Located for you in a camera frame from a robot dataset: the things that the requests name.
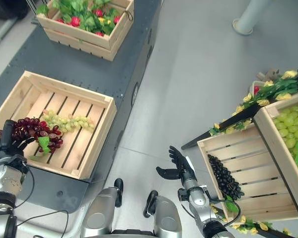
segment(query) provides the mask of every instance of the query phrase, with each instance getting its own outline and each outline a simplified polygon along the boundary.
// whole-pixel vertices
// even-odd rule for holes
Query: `robotic arm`
[[[179,200],[189,202],[190,211],[201,234],[205,238],[234,238],[211,210],[209,192],[206,186],[198,186],[191,162],[173,146],[170,146],[169,153],[177,168],[164,170],[157,167],[156,170],[164,179],[181,179],[184,189],[178,190]]]
[[[0,136],[0,238],[14,238],[16,234],[16,196],[22,190],[22,183],[28,173],[23,149],[33,141],[28,139],[12,141],[14,121],[6,120]]]

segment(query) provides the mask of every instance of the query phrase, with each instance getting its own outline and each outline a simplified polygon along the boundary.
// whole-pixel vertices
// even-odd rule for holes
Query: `pole base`
[[[237,23],[238,23],[238,20],[239,20],[239,18],[234,19],[233,22],[232,22],[232,27],[233,27],[233,29],[234,29],[234,31],[235,31],[236,33],[238,33],[238,34],[240,34],[240,35],[242,35],[242,36],[248,36],[248,35],[250,35],[250,34],[253,33],[253,29],[251,29],[249,32],[242,32],[242,31],[239,31],[239,30],[237,29],[237,27],[236,27],[236,25],[237,25]]]

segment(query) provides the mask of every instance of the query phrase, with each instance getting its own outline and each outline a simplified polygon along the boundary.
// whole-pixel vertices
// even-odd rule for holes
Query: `gray table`
[[[38,26],[0,76],[0,105],[27,70],[112,96],[117,106],[92,176],[76,180],[31,168],[36,181],[29,202],[71,213],[80,206],[91,182],[105,182],[154,47],[160,5],[160,0],[135,0],[134,24],[113,62],[52,42]],[[21,199],[31,187],[27,176]]]

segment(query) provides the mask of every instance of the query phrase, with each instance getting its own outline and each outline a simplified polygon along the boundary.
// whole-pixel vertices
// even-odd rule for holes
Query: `wire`
[[[40,215],[40,216],[36,216],[36,217],[31,217],[31,218],[25,220],[24,222],[21,222],[20,224],[18,224],[18,225],[16,225],[16,226],[17,226],[17,227],[18,227],[18,226],[21,226],[22,224],[24,224],[24,223],[26,223],[26,222],[28,222],[28,221],[34,219],[34,218],[45,217],[45,216],[49,216],[49,215],[52,215],[52,214],[55,214],[55,213],[59,213],[59,212],[65,212],[66,215],[67,215],[66,225],[65,225],[64,231],[63,231],[62,236],[61,236],[61,238],[63,238],[63,236],[64,236],[64,234],[65,234],[65,232],[66,232],[66,229],[67,229],[67,227],[68,227],[68,223],[69,223],[69,212],[68,212],[67,210],[60,210],[60,211],[51,212],[51,213],[44,214],[44,215]]]
[[[210,201],[214,201],[214,202],[228,202],[228,203],[232,203],[232,204],[234,204],[234,205],[238,208],[238,214],[237,214],[237,216],[236,216],[232,221],[230,221],[230,222],[224,224],[225,227],[231,225],[232,223],[234,223],[234,222],[238,219],[238,217],[239,217],[240,214],[241,214],[241,208],[240,208],[240,206],[239,206],[236,202],[229,201],[229,200],[213,199],[213,198],[211,198],[211,196],[210,196],[210,194],[209,194],[209,191],[207,191],[207,190],[205,189],[204,192],[205,192],[205,194],[207,195],[207,197],[209,198]]]
[[[19,206],[21,206],[22,204],[24,204],[30,198],[30,196],[32,195],[33,190],[34,190],[35,180],[34,180],[33,173],[32,173],[32,171],[30,170],[30,168],[26,164],[24,164],[24,165],[27,167],[27,169],[29,170],[29,172],[30,172],[30,174],[32,176],[32,189],[31,189],[31,192],[28,195],[28,197],[23,202],[21,202],[19,205],[17,205],[15,208],[18,208]]]

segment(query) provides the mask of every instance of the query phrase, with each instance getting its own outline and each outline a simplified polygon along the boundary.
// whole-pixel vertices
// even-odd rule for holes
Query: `empty wooden crate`
[[[61,148],[42,155],[38,144],[24,150],[28,164],[75,179],[89,178],[116,114],[115,101],[96,92],[25,71],[0,107],[0,129],[6,119],[40,118],[44,109],[62,117],[89,117],[94,131],[76,129],[62,136]],[[40,156],[31,160],[31,156]]]
[[[244,131],[210,137],[199,141],[198,146],[220,199],[224,197],[208,154],[218,157],[240,183],[245,195],[236,202],[246,217],[255,221],[298,218],[292,198],[256,127],[251,125]],[[237,214],[222,205],[226,218],[232,220]]]
[[[273,122],[280,111],[294,105],[298,105],[298,94],[261,108],[254,119],[298,205],[298,167]]]
[[[47,16],[38,14],[37,18],[44,27],[44,31],[50,40],[63,45],[82,50],[89,54],[113,61],[122,42],[127,36],[134,22],[134,0],[111,0],[109,7],[113,7],[121,14],[110,35],[99,36],[94,33],[57,22],[61,13],[53,8],[53,1],[48,3]]]

